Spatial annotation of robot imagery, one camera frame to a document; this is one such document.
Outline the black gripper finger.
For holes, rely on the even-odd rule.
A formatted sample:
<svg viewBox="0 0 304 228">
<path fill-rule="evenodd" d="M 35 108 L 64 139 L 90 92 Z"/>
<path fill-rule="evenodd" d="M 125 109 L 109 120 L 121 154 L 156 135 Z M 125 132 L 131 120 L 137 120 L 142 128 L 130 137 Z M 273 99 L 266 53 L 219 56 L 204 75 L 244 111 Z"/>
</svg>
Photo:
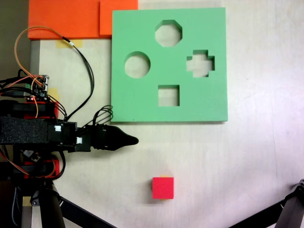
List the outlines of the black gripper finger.
<svg viewBox="0 0 304 228">
<path fill-rule="evenodd" d="M 125 146 L 132 146 L 139 143 L 139 139 L 131 136 L 129 134 L 126 134 L 121 129 L 119 129 L 118 133 L 118 149 L 123 148 Z"/>
</svg>

